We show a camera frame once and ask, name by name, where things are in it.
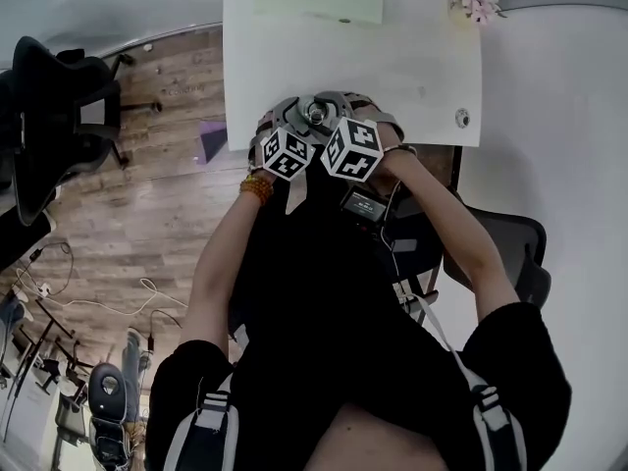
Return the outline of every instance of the pink flower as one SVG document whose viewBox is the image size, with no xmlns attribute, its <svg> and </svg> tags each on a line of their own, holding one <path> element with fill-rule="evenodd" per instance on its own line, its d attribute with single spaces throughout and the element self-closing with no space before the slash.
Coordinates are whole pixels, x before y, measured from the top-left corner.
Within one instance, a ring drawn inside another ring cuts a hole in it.
<svg viewBox="0 0 628 471">
<path fill-rule="evenodd" d="M 471 19 L 480 25 L 485 25 L 495 17 L 495 10 L 490 5 L 476 5 L 471 13 Z"/>
</svg>

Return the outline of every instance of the cable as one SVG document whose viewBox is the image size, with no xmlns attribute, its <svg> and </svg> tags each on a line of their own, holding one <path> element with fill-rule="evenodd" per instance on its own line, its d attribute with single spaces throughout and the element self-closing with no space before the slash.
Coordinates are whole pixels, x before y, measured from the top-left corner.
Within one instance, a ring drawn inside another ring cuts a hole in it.
<svg viewBox="0 0 628 471">
<path fill-rule="evenodd" d="M 388 218 L 389 218 L 389 212 L 391 210 L 391 205 L 393 204 L 393 199 L 394 199 L 394 195 L 397 193 L 397 191 L 399 190 L 399 187 L 401 186 L 401 181 L 397 181 L 397 183 L 394 184 L 394 187 L 392 188 L 392 192 L 391 192 L 391 197 L 389 198 L 389 203 L 386 205 L 386 212 L 384 213 L 384 222 L 382 223 L 382 227 L 380 228 L 380 238 L 382 239 L 382 242 L 384 243 L 384 246 L 387 247 L 389 249 L 389 252 L 391 253 L 391 258 L 392 258 L 392 262 L 394 263 L 394 271 L 396 272 L 396 280 L 399 284 L 399 288 L 401 290 L 401 293 L 403 294 L 403 308 L 405 309 L 406 313 L 410 313 L 410 308 L 408 306 L 408 295 L 406 295 L 404 289 L 403 289 L 403 284 L 401 283 L 401 276 L 399 275 L 399 267 L 396 264 L 396 258 L 394 257 L 394 252 L 393 252 L 393 247 L 392 245 L 386 241 L 386 238 L 384 236 L 384 229 L 386 228 L 386 224 L 388 222 Z"/>
<path fill-rule="evenodd" d="M 49 296 L 56 296 L 59 293 L 65 291 L 65 289 L 70 284 L 70 279 L 72 278 L 72 271 L 75 268 L 75 255 L 72 252 L 72 247 L 67 242 L 51 242 L 50 244 L 46 244 L 45 246 L 43 246 L 41 249 L 43 251 L 43 249 L 45 249 L 46 247 L 55 246 L 55 245 L 61 246 L 61 250 L 67 255 L 70 255 L 70 270 L 68 271 L 68 277 L 66 278 L 66 283 L 63 285 L 63 287 L 59 289 L 59 291 L 55 291 L 54 293 L 49 293 Z"/>
<path fill-rule="evenodd" d="M 44 252 L 44 250 L 46 248 L 52 247 L 52 246 L 61 246 L 61 250 L 66 253 L 67 255 L 70 255 L 70 270 L 68 271 L 68 277 L 66 278 L 66 282 L 63 285 L 63 287 L 61 289 L 59 289 L 59 291 L 55 291 L 54 293 L 49 293 L 50 296 L 56 296 L 59 293 L 63 292 L 66 290 L 66 288 L 68 287 L 68 285 L 70 284 L 70 279 L 72 278 L 72 271 L 75 268 L 75 255 L 72 251 L 72 247 L 65 241 L 59 241 L 59 242 L 48 242 L 48 244 L 44 244 L 43 246 L 41 246 L 38 249 L 35 249 L 29 256 L 29 261 L 28 264 L 25 265 L 24 262 L 20 259 L 18 259 L 18 261 L 22 264 L 22 266 L 24 267 L 24 272 L 26 272 L 26 274 L 28 275 L 28 277 L 30 278 L 30 280 L 33 282 L 33 284 L 39 288 L 39 283 L 35 280 L 35 278 L 32 276 L 32 274 L 30 273 L 29 267 L 39 259 L 39 257 L 41 256 L 41 254 Z M 13 287 L 13 285 L 17 282 L 20 282 L 23 284 L 22 280 L 20 279 L 20 276 L 18 276 L 18 278 L 16 279 L 16 281 L 11 285 L 11 288 Z"/>
<path fill-rule="evenodd" d="M 172 319 L 179 328 L 183 328 L 183 326 L 181 326 L 181 323 L 174 317 L 171 316 L 170 314 L 168 314 L 167 312 L 164 312 L 161 309 L 154 309 L 151 313 L 150 313 L 150 335 L 153 335 L 153 314 L 155 312 L 160 312 L 161 314 L 163 314 L 164 316 L 168 316 L 170 319 Z"/>
<path fill-rule="evenodd" d="M 183 303 L 179 300 L 177 300 L 176 298 L 172 298 L 171 296 L 167 295 L 166 293 L 164 293 L 163 291 L 159 291 L 157 289 L 157 287 L 155 286 L 155 284 L 150 281 L 148 278 L 140 278 L 139 282 L 141 283 L 141 285 L 143 287 L 145 287 L 146 289 L 149 289 L 150 291 L 153 292 L 153 294 L 150 296 L 150 298 L 148 298 L 142 305 L 141 307 L 139 307 L 139 309 L 133 311 L 133 312 L 122 312 L 120 310 L 114 309 L 112 307 L 109 307 L 108 305 L 105 305 L 104 303 L 100 303 L 100 302 L 94 302 L 91 300 L 71 300 L 68 303 L 60 303 L 57 300 L 55 300 L 54 298 L 50 298 L 50 296 L 43 296 L 39 291 L 37 291 L 36 289 L 31 288 L 30 286 L 28 286 L 23 280 L 22 280 L 22 275 L 25 273 L 25 271 L 21 271 L 21 269 L 16 269 L 16 274 L 18 275 L 18 281 L 22 284 L 22 286 L 24 288 L 26 288 L 28 291 L 30 291 L 31 293 L 35 294 L 36 296 L 39 296 L 40 298 L 43 298 L 44 300 L 49 300 L 52 303 L 59 305 L 60 307 L 69 307 L 70 305 L 73 305 L 75 303 L 89 303 L 91 305 L 99 305 L 101 307 L 104 307 L 105 309 L 111 311 L 111 312 L 115 312 L 116 314 L 120 314 L 121 316 L 134 316 L 135 314 L 139 314 L 142 310 L 144 310 L 144 307 L 146 307 L 146 305 L 148 305 L 153 298 L 155 298 L 157 295 L 161 295 L 165 298 L 168 298 L 169 300 L 174 301 L 175 303 L 177 303 L 178 305 L 181 305 L 183 307 L 187 307 L 186 303 Z M 30 279 L 34 282 L 34 279 L 30 276 L 30 274 L 27 274 Z"/>
</svg>

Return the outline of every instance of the wall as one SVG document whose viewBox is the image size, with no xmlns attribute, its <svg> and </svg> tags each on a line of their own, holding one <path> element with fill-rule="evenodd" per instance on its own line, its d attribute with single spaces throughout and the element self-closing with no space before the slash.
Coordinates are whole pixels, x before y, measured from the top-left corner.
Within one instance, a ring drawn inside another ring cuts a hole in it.
<svg viewBox="0 0 628 471">
<path fill-rule="evenodd" d="M 548 232 L 543 314 L 573 388 L 545 468 L 602 471 L 628 442 L 628 13 L 513 11 L 483 33 L 481 146 L 465 149 L 469 204 L 527 215 Z M 435 310 L 461 346 L 471 294 L 446 276 Z"/>
<path fill-rule="evenodd" d="M 53 384 L 46 394 L 37 386 L 38 379 L 28 374 L 18 396 L 9 424 L 4 450 L 8 456 L 21 462 L 25 469 L 50 469 L 56 438 L 54 416 L 59 402 L 58 389 Z M 0 413 L 4 410 L 8 389 L 0 392 Z M 11 404 L 2 424 L 2 435 Z"/>
<path fill-rule="evenodd" d="M 218 23 L 223 0 L 0 0 L 0 69 L 23 35 L 53 52 L 99 54 L 193 25 Z"/>
</svg>

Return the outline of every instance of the black cable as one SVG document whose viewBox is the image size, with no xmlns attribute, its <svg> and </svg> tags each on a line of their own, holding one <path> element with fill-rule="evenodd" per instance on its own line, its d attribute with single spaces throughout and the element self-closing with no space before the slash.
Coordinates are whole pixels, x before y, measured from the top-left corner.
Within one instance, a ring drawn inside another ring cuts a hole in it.
<svg viewBox="0 0 628 471">
<path fill-rule="evenodd" d="M 35 262 L 36 260 L 39 259 L 39 257 L 41 256 L 41 254 L 44 252 L 44 250 L 48 247 L 52 247 L 52 246 L 61 246 L 61 250 L 67 254 L 70 255 L 70 270 L 68 271 L 68 277 L 66 278 L 66 282 L 63 285 L 63 287 L 61 289 L 59 289 L 58 291 L 55 291 L 54 293 L 49 293 L 48 296 L 56 296 L 60 293 L 62 293 L 63 291 L 66 290 L 66 288 L 68 287 L 68 285 L 70 284 L 70 279 L 72 278 L 72 271 L 75 268 L 75 255 L 74 252 L 72 251 L 72 247 L 65 241 L 59 241 L 59 242 L 49 242 L 48 244 L 44 244 L 43 246 L 41 246 L 39 249 L 35 249 L 29 257 L 29 261 L 28 264 L 25 265 L 24 262 L 22 260 L 18 260 L 22 266 L 24 267 L 24 272 L 27 273 L 30 278 L 32 279 L 32 281 L 34 282 L 35 286 L 39 288 L 39 283 L 35 280 L 35 278 L 32 276 L 32 273 L 30 272 L 30 270 L 28 269 L 33 262 Z M 21 282 L 21 278 L 18 277 L 16 279 L 16 283 L 20 281 Z"/>
<path fill-rule="evenodd" d="M 150 313 L 150 336 L 152 337 L 153 335 L 153 314 L 155 312 L 161 312 L 164 316 L 168 316 L 170 319 L 172 319 L 179 328 L 182 328 L 183 326 L 181 326 L 181 323 L 179 321 L 177 321 L 177 318 L 175 318 L 174 316 L 171 316 L 170 314 L 168 314 L 167 312 L 164 312 L 163 310 L 160 309 L 154 309 L 151 313 Z"/>
<path fill-rule="evenodd" d="M 387 246 L 387 249 L 389 250 L 389 253 L 391 254 L 392 265 L 394 266 L 394 269 L 396 271 L 396 280 L 397 280 L 397 283 L 399 284 L 399 290 L 403 294 L 403 310 L 406 312 L 406 314 L 410 314 L 410 305 L 408 303 L 408 296 L 405 295 L 403 284 L 401 283 L 401 277 L 399 275 L 398 267 L 396 265 L 396 258 L 393 252 L 393 240 L 385 239 L 385 237 L 388 237 L 387 235 L 385 235 L 385 230 L 389 221 L 389 213 L 393 206 L 394 196 L 398 192 L 400 185 L 401 185 L 401 181 L 398 181 L 392 188 L 391 196 L 389 198 L 389 203 L 386 206 L 386 213 L 384 214 L 384 222 L 382 223 L 382 227 L 380 229 L 380 237 L 382 238 L 382 241 Z"/>
</svg>

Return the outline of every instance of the black t-shirt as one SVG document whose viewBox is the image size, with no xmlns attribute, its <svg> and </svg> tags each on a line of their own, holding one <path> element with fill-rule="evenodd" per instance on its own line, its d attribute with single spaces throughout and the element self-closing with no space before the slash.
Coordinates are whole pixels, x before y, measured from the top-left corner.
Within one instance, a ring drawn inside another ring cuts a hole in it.
<svg viewBox="0 0 628 471">
<path fill-rule="evenodd" d="M 235 469 L 302 469 L 340 407 L 433 439 L 451 470 L 484 469 L 473 399 L 451 354 L 398 305 L 363 239 L 335 226 L 286 227 L 265 253 L 250 343 L 232 379 L 239 412 Z M 461 357 L 495 385 L 519 420 L 528 469 L 555 450 L 571 390 L 539 310 L 513 303 L 485 318 Z M 232 371 L 208 342 L 181 345 L 156 373 L 146 434 L 147 469 L 160 470 L 199 389 Z"/>
</svg>

